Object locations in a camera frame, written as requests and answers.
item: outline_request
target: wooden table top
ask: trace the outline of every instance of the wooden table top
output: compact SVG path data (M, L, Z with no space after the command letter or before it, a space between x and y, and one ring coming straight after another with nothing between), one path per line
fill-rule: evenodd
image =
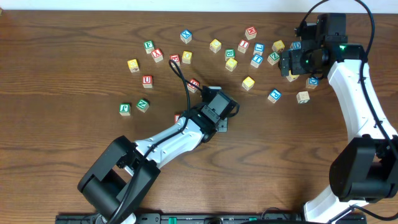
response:
M193 52L182 64L186 79L222 86L241 105L219 133L192 152L178 156L145 197L142 208L165 213L257 213L268 207L299 211L328 185L330 164L347 145L337 97L326 82L309 90L311 100L295 99L305 79L289 83L277 65L250 65L253 43L297 39L293 29L303 14L4 11L0 17L0 223L53 223L59 213L94 208L76 186L108 144L121 135L131 141L153 136L185 110L181 81L167 59ZM315 21L311 15L308 21ZM347 18L349 42L366 46L370 26L365 14ZM380 103L398 128L398 15L375 15L376 38L369 56L371 78ZM225 69L224 50L238 47L246 27L258 35L238 66ZM193 33L190 43L180 33ZM209 44L217 38L217 54ZM155 63L143 42L153 40L165 60ZM127 61L138 59L130 73ZM143 75L154 76L144 89ZM253 89L242 81L250 75ZM282 92L268 102L273 88ZM190 94L200 102L199 92ZM122 117L120 103L150 101L142 113ZM392 215L398 197L367 208Z

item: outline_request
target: brown wood surface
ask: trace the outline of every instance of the brown wood surface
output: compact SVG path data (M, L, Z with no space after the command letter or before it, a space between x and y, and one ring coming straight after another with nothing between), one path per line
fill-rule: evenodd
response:
M310 16L314 21L316 15ZM170 54L193 52L182 64L187 79L219 85L241 105L227 133L183 154L162 168L142 208L165 213L256 213L268 207L298 210L328 185L331 162L347 144L337 97L327 82L308 90L311 100L297 104L306 76L282 78L266 57L274 41L297 40L293 28L303 14L4 11L0 17L0 223L53 223L59 213L94 208L76 185L108 144L118 136L144 139L174 123L186 107L181 81L167 64ZM398 15L375 15L376 38L369 64L385 114L398 128ZM255 26L238 67L224 68L224 50L237 49L244 29ZM193 32L184 44L180 33ZM369 19L348 16L350 42L366 46ZM217 38L222 49L209 44ZM143 42L153 40L165 60L155 63ZM253 43L266 45L259 68L250 66ZM127 61L138 59L131 74ZM144 89L143 75L154 76ZM241 87L248 75L256 84ZM283 94L268 102L273 88ZM192 103L199 93L190 94ZM150 101L141 113L122 117L118 106ZM398 200L368 209L392 215Z

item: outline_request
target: white background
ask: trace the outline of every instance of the white background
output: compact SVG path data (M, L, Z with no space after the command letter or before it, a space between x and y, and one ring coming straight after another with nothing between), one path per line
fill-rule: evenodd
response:
M200 12L307 12L320 0L0 0L3 9ZM363 0L373 13L398 13L398 0ZM364 12L353 0L330 0L314 12Z

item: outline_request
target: toy block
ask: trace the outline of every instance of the toy block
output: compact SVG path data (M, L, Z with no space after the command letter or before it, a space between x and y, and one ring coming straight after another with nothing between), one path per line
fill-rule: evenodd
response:
M192 61L192 52L186 52L182 54L182 63L191 63Z
M151 75L146 75L142 77L142 85L144 88L152 88L154 86L154 80Z
M152 58L154 58L156 63L163 60L163 54L160 51L160 49L156 49L156 50L152 51L150 54L152 54Z
M221 42L218 41L217 39L211 41L210 50L214 53L217 53L219 50L221 50Z
M251 59L251 63L250 63L250 64L251 64L254 68L258 68L258 67L260 66L262 60L263 60L263 57L261 57L260 55L256 54L256 55L254 55L253 58Z
M275 42L272 45L272 50L274 52L281 53L282 51L284 51L284 49L285 49L285 45L284 45L284 43L281 40L278 40L277 42Z
M178 66L181 66L180 64L180 56L177 55L170 55L170 59L173 60Z
M273 52L268 56L268 62L271 65L275 65L276 63L278 63L279 59L280 59L280 56L277 52Z
M137 109L139 109L142 112L146 112L149 108L149 103L146 102L145 100L141 99L137 103Z
M307 91L303 91L297 94L297 102L298 103L306 103L310 100L310 95Z
M228 118L221 119L218 123L218 132L225 133L228 130Z
M119 107L119 113L121 116L130 116L131 115L131 106L128 103L122 103Z
M246 38L248 40L251 40L251 39L256 37L257 30L254 27L249 27L249 28L246 29L246 32L244 33L244 35L246 35Z
M255 54L262 55L262 53L264 52L264 49L265 49L265 45L264 44L256 43L254 45L253 55L255 55Z
M139 71L137 59L132 59L132 60L128 61L127 64L129 65L131 73Z
M236 68L237 64L238 62L235 59L230 58L226 61L225 68L232 72Z
M199 87L199 82L194 80L193 78L191 79L191 81L189 81L190 83L194 84L195 86ZM194 87L191 84L187 84L188 90L191 91L192 93L195 93L198 89L196 87Z
M298 50L301 49L301 42L300 41L295 41L290 45L290 49L293 50Z
M179 114L174 115L174 124L177 124L178 119L180 119L180 115Z
M242 52L242 53L246 53L247 49L249 48L249 42L245 41L245 40L241 40L239 45L238 45L238 51Z
M235 58L235 50L234 49L226 49L225 50L225 60L227 61L230 58Z
M144 47L145 47L145 51L147 52L147 54L150 54L151 52L153 52L155 50L154 43L151 40L144 42Z
M271 102L273 102L273 103L275 103L276 101L279 100L280 96L282 96L282 94L281 94L278 90L274 89L274 90L269 94L268 100L271 101Z
M292 71L289 70L289 76L286 76L289 82L292 82L299 78L300 75L292 75Z
M249 91L249 90L254 86L254 83L255 83L255 81L254 81L252 78L247 77L247 78L245 78L245 79L243 80L243 82L242 82L242 87L243 87L245 90Z
M187 44L192 40L192 33L189 30L184 30L180 34L180 38L181 38L182 42Z
M319 81L317 78L308 78L307 82L305 84L306 88L316 88L319 84Z

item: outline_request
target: white wall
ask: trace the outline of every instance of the white wall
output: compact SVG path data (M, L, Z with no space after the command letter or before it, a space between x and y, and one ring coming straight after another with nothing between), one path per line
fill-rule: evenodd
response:
M0 0L7 9L200 12L307 12L320 0ZM363 0L373 13L398 13L398 0ZM314 12L365 12L353 0L331 0Z

